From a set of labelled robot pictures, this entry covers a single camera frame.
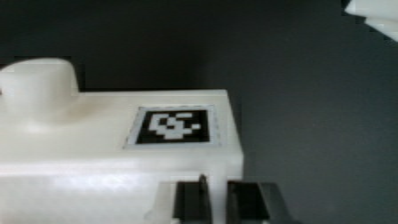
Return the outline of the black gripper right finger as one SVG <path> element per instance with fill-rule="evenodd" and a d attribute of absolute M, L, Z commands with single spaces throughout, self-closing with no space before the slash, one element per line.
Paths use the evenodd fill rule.
<path fill-rule="evenodd" d="M 275 183 L 227 182 L 225 224 L 296 224 Z"/>

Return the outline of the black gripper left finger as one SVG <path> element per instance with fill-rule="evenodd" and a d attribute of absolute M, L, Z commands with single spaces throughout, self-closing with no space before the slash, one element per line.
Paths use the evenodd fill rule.
<path fill-rule="evenodd" d="M 205 176 L 175 185 L 173 219 L 179 224 L 212 224 Z"/>

